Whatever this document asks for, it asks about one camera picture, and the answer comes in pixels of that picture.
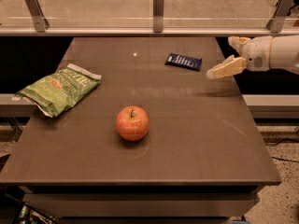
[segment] green chip bag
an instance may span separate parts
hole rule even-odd
[[[43,77],[18,91],[13,100],[27,98],[37,104],[46,116],[53,118],[74,107],[100,83],[100,80],[100,75],[71,63],[65,69]]]

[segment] gray table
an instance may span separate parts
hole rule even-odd
[[[170,52],[202,57],[201,71],[164,65]],[[75,38],[61,67],[101,85],[57,119],[36,111],[0,183],[60,217],[243,215],[281,179],[235,80],[206,78],[222,59],[212,37]],[[116,133],[127,105],[149,114],[137,143]]]

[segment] metal frame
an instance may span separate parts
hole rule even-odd
[[[283,23],[288,16],[293,0],[280,0],[274,17],[268,23],[267,27],[272,33],[279,33],[282,30]]]
[[[147,36],[165,36],[165,37],[188,37],[188,36],[259,36],[259,35],[299,35],[299,29],[285,29],[279,34],[274,34],[266,28],[164,28],[162,33],[153,32],[152,28],[49,28],[44,33],[37,33],[35,29],[0,29],[0,36],[122,36],[122,37],[147,37]]]
[[[9,126],[12,129],[12,136],[11,141],[17,142],[21,136],[22,133],[22,126],[19,124],[19,122],[17,121],[17,119],[15,119],[14,117],[4,117],[4,119],[6,120],[7,124],[9,124]]]
[[[36,31],[45,32],[46,29],[50,27],[50,24],[45,18],[43,11],[38,3],[38,0],[25,0],[25,2],[32,16],[32,20],[34,22]]]
[[[299,95],[243,95],[255,119],[299,119]]]
[[[25,194],[56,217],[237,217],[260,201],[256,193]]]
[[[36,105],[24,99],[12,100],[13,94],[0,94],[0,117],[31,117]]]
[[[153,31],[161,33],[164,28],[164,0],[153,0]]]

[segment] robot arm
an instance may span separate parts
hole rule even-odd
[[[208,78],[231,77],[243,70],[267,71],[284,69],[299,75],[299,35],[272,37],[262,36],[253,39],[231,36],[229,45],[240,57],[228,57],[209,69]]]

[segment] apple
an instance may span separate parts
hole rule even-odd
[[[116,118],[119,135],[129,141],[137,141],[149,130],[149,117],[144,109],[138,106],[127,106]]]

